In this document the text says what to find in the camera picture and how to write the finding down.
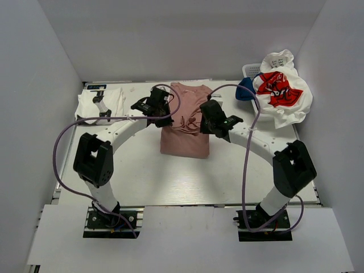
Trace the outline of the pink t shirt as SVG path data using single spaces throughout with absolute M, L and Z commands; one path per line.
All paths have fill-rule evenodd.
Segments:
M 179 94 L 181 104 L 175 98 L 170 103 L 170 111 L 178 110 L 172 115 L 172 125 L 162 128 L 160 153 L 196 159 L 209 156 L 209 135 L 200 132 L 202 114 L 200 105 L 208 100 L 212 90 L 205 86 L 187 86 L 179 82 L 171 83 Z

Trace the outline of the blue t shirt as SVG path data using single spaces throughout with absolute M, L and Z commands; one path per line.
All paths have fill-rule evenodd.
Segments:
M 253 94 L 255 94 L 255 90 L 253 87 L 253 81 L 249 77 L 245 77 L 238 84 L 239 87 L 235 90 L 235 98 L 239 101 L 251 101 L 254 100 Z

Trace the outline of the white red print t shirt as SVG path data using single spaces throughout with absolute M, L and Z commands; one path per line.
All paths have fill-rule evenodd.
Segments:
M 260 112 L 274 120 L 277 129 L 301 123 L 310 112 L 313 95 L 298 74 L 280 67 L 253 79 Z

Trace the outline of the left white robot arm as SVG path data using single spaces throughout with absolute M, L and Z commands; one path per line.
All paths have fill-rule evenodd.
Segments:
M 113 194 L 110 179 L 114 172 L 114 153 L 138 132 L 154 124 L 164 127 L 172 124 L 169 97 L 180 97 L 167 85 L 155 85 L 148 97 L 134 103 L 128 114 L 96 134 L 85 133 L 78 142 L 73 170 L 89 188 L 92 204 L 101 211 L 101 221 L 113 227 L 120 220 L 120 205 Z

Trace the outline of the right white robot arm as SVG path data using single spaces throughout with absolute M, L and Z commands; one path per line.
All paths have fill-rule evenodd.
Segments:
M 262 226 L 271 226 L 278 219 L 277 212 L 317 176 L 306 145 L 300 140 L 274 140 L 253 130 L 242 118 L 227 117 L 215 100 L 203 103 L 200 110 L 203 134 L 244 147 L 272 166 L 274 186 L 257 206 L 257 221 Z

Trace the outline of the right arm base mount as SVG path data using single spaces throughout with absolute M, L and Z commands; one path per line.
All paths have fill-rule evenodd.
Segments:
M 238 239 L 240 242 L 288 242 L 292 241 L 289 216 L 285 210 L 276 220 L 269 225 L 252 233 L 248 230 L 243 219 L 243 211 L 237 210 L 233 221 L 237 225 Z

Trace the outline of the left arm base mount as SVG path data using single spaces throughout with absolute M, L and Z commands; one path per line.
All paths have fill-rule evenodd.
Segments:
M 142 228 L 142 209 L 121 209 L 123 218 L 102 216 L 94 208 L 89 207 L 83 231 L 83 238 L 99 239 L 137 239 Z

